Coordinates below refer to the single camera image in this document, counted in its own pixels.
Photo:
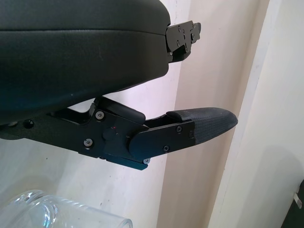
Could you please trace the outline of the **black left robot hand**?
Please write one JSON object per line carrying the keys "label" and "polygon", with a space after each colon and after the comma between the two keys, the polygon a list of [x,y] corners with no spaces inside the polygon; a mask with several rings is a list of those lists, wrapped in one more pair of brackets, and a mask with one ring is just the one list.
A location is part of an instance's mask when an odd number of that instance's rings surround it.
{"label": "black left robot hand", "polygon": [[230,111],[145,115],[106,95],[166,75],[201,24],[172,25],[158,0],[3,0],[0,136],[144,170],[148,160],[224,134]]}

